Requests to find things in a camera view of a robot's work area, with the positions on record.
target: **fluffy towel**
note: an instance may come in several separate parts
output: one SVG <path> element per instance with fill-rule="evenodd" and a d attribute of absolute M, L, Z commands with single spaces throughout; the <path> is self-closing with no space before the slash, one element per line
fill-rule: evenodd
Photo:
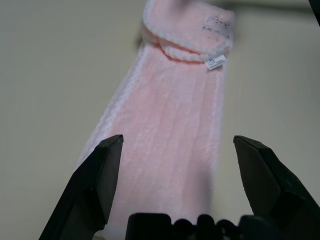
<path fill-rule="evenodd" d="M 148 0 L 143 43 L 87 141 L 79 166 L 103 139 L 123 134 L 117 189 L 100 235 L 124 239 L 136 212 L 196 222 L 209 214 L 219 157 L 225 64 L 233 13 L 190 0 Z"/>

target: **towel tag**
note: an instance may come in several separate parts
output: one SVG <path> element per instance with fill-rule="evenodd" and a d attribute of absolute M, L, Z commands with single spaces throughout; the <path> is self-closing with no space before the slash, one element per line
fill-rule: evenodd
<path fill-rule="evenodd" d="M 226 62 L 229 62 L 229 60 L 227 60 L 225 58 L 225 55 L 222 54 L 222 55 L 217 56 L 215 58 L 211 58 L 208 61 L 205 61 L 204 64 L 209 70 L 212 70 L 212 69 L 215 69 L 216 67 L 219 67 L 220 65 L 222 65 Z"/>

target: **ribbed texture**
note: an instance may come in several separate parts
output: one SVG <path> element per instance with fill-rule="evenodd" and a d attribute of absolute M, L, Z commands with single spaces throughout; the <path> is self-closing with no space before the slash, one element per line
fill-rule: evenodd
<path fill-rule="evenodd" d="M 175 0 L 158 0 L 157 6 L 165 1 Z M 146 24 L 148 11 L 160 9 L 152 4 L 155 1 L 148 1 L 144 11 L 137 58 L 77 162 L 78 167 L 101 140 L 123 134 L 118 185 L 109 222 L 99 233 L 106 240 L 124 240 L 128 218 L 136 212 L 166 213 L 173 221 L 186 218 L 195 223 L 198 215 L 211 210 L 226 66 L 209 71 L 195 60 L 209 55 L 197 49 L 198 40 L 212 39 L 206 37 L 211 32 L 201 35 L 203 19 L 183 19 L 194 26 L 199 22 L 199 28 L 187 32 L 188 41 L 180 42 L 172 33 L 158 33 L 158 26 Z M 210 14 L 210 7 L 199 3 L 188 10 Z M 212 9 L 213 15 L 225 11 Z"/>

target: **table surface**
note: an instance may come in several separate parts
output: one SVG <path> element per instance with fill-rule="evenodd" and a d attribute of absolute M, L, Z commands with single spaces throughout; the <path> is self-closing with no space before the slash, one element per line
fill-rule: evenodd
<path fill-rule="evenodd" d="M 234 135 L 271 147 L 320 204 L 318 23 L 304 0 L 227 3 L 235 11 L 234 48 L 212 215 L 237 223 L 251 213 Z M 40 236 L 136 57 L 144 4 L 1 1 L 1 239 Z"/>

